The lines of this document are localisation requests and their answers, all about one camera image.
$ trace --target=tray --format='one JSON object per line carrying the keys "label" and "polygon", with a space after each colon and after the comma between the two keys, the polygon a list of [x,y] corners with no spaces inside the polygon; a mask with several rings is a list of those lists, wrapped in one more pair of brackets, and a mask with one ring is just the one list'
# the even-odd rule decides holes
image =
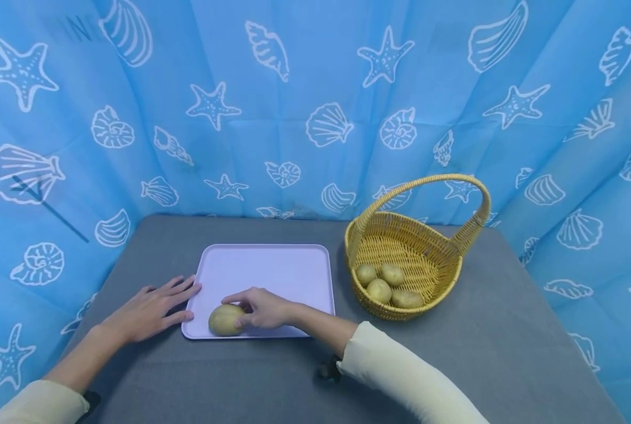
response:
{"label": "tray", "polygon": [[188,339],[307,337],[289,326],[247,329],[234,337],[213,335],[207,322],[221,299],[252,286],[334,315],[330,254],[318,244],[213,244],[202,253],[195,281],[202,290],[186,306],[195,317],[181,325]]}

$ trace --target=table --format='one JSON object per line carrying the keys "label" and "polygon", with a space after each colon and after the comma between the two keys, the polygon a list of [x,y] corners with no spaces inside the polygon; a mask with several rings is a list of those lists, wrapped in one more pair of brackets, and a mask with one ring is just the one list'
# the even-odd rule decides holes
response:
{"label": "table", "polygon": [[[623,423],[578,348],[503,236],[486,228],[461,277],[434,309],[377,320],[350,289],[347,223],[149,216],[66,348],[142,286],[195,272],[216,243],[320,244],[329,250],[337,315],[369,320],[447,375],[492,424]],[[455,227],[436,227],[449,236]],[[92,384],[85,423],[414,423],[380,392],[318,380],[331,353],[312,339],[188,340],[179,327],[120,351]]]}

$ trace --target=wicker basket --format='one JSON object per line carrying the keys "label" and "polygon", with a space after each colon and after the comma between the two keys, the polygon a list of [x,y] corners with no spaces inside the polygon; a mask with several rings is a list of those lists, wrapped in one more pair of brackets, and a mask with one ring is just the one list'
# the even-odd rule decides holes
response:
{"label": "wicker basket", "polygon": [[[465,181],[482,192],[480,208],[453,237],[447,238],[407,216],[377,211],[404,191],[446,180]],[[368,312],[389,321],[410,320],[436,306],[457,282],[462,259],[485,226],[489,215],[490,193],[484,184],[468,175],[432,175],[403,184],[379,197],[346,228],[346,258],[356,299]],[[385,263],[395,264],[403,270],[405,281],[397,289],[421,294],[424,299],[422,307],[401,309],[392,304],[379,303],[369,296],[360,285],[356,268],[361,264],[372,264],[379,273],[381,265]]]}

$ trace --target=cream sleeve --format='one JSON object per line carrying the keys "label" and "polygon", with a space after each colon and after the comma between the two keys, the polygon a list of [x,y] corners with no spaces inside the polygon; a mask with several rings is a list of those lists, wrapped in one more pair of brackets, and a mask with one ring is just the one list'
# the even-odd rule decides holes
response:
{"label": "cream sleeve", "polygon": [[337,365],[342,374],[386,393],[422,423],[488,422],[441,371],[369,322],[358,326]]}
{"label": "cream sleeve", "polygon": [[0,424],[74,424],[88,410],[89,403],[80,394],[37,380],[0,409]]}

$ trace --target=small potato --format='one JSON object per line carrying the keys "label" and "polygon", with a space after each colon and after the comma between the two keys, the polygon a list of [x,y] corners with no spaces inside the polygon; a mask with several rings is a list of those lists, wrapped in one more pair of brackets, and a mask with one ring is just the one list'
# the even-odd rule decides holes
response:
{"label": "small potato", "polygon": [[405,275],[402,269],[388,263],[381,265],[381,277],[391,287],[397,287],[405,281]]}
{"label": "small potato", "polygon": [[419,308],[424,305],[424,299],[420,294],[408,290],[394,291],[391,295],[391,300],[393,301],[393,306],[404,309]]}
{"label": "small potato", "polygon": [[391,287],[381,278],[370,281],[367,286],[367,293],[379,303],[388,303],[391,300]]}
{"label": "small potato", "polygon": [[362,264],[360,267],[356,268],[356,277],[360,281],[361,286],[367,287],[370,281],[377,278],[377,271],[375,271],[374,267],[370,264]]}
{"label": "small potato", "polygon": [[216,336],[236,336],[243,329],[236,329],[235,320],[245,315],[243,308],[236,304],[222,304],[212,311],[208,325],[210,331]]}

